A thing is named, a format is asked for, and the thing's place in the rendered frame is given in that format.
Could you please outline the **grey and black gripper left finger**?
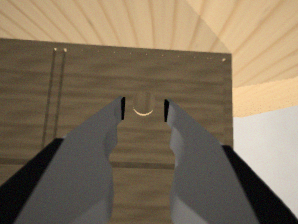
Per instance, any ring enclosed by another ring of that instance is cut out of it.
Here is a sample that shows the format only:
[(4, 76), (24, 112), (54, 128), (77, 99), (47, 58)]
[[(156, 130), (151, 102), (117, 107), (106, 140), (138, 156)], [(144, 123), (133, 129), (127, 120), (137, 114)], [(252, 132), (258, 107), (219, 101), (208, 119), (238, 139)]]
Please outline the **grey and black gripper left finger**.
[(2, 184), (0, 224), (106, 224), (114, 199), (109, 155), (124, 112), (119, 96)]

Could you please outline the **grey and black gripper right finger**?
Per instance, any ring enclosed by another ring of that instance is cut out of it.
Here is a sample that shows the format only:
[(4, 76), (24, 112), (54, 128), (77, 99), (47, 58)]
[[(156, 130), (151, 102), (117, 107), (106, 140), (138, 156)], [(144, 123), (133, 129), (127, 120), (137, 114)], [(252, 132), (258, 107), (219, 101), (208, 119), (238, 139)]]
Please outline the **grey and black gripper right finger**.
[(229, 145), (171, 99), (164, 101), (164, 122), (172, 130), (169, 147), (175, 154), (169, 195), (174, 224), (298, 224), (287, 205)]

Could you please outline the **dark brown chest of drawers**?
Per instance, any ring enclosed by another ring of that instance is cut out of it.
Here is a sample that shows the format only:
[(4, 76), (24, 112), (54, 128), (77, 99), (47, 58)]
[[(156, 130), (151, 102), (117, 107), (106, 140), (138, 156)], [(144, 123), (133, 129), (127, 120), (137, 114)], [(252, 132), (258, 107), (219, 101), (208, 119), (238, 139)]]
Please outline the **dark brown chest of drawers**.
[[(121, 47), (121, 46), (50, 42), (50, 41), (23, 40), (23, 39), (10, 39), (10, 38), (0, 38), (0, 44), (54, 48), (56, 50), (44, 147), (46, 147), (53, 139), (55, 139), (57, 134), (66, 49), (223, 59), (224, 145), (229, 145), (231, 148), (234, 149), (232, 53)], [(31, 159), (0, 158), (0, 172), (16, 173), (30, 160)], [(174, 170), (175, 170), (175, 164), (136, 163), (136, 162), (109, 162), (109, 163), (112, 166), (113, 175), (120, 175), (120, 176), (173, 177)]]

